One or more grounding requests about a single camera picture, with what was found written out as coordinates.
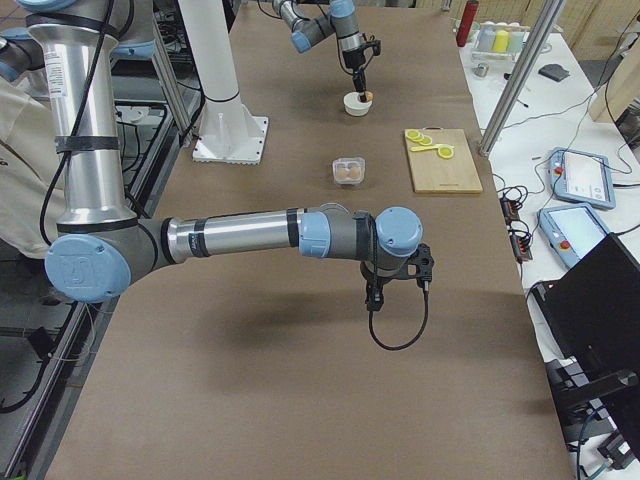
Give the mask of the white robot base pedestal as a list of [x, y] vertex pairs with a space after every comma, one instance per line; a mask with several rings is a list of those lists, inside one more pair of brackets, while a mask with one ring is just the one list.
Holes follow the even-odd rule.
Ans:
[[243, 104], [223, 4], [183, 0], [179, 8], [205, 99], [193, 159], [259, 164], [269, 119]]

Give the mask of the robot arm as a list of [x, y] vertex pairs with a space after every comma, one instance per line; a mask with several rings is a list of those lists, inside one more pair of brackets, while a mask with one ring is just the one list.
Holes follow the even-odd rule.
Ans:
[[335, 36], [345, 71], [354, 90], [366, 100], [366, 68], [381, 53], [381, 41], [360, 31], [353, 1], [330, 1], [329, 11], [316, 18], [307, 17], [296, 1], [272, 1], [272, 9], [289, 27], [291, 41], [299, 53]]
[[211, 215], [137, 216], [125, 199], [115, 118], [111, 61], [132, 47], [153, 53], [148, 1], [26, 1], [29, 34], [44, 56], [66, 208], [44, 266], [53, 286], [84, 303], [123, 294], [152, 272], [191, 258], [295, 248], [303, 256], [357, 261], [370, 312], [383, 287], [413, 280], [427, 291], [434, 265], [423, 227], [410, 209], [377, 215], [337, 204], [244, 213], [221, 196], [222, 185], [200, 180], [184, 206]]

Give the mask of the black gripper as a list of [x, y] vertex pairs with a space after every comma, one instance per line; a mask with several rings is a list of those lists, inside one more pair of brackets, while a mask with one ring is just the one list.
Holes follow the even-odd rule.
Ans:
[[369, 63], [366, 51], [371, 50], [371, 57], [381, 53], [381, 41], [375, 36], [367, 37], [355, 33], [341, 38], [341, 55], [347, 72], [350, 74], [355, 88], [366, 87], [365, 70]]
[[362, 276], [366, 281], [365, 305], [369, 312], [378, 312], [384, 304], [383, 288], [393, 280], [415, 280], [423, 292], [425, 310], [428, 310], [429, 287], [433, 278], [435, 265], [431, 248], [420, 243], [416, 251], [406, 258], [390, 257], [394, 265], [390, 269], [383, 268], [383, 262], [365, 261], [362, 263]]

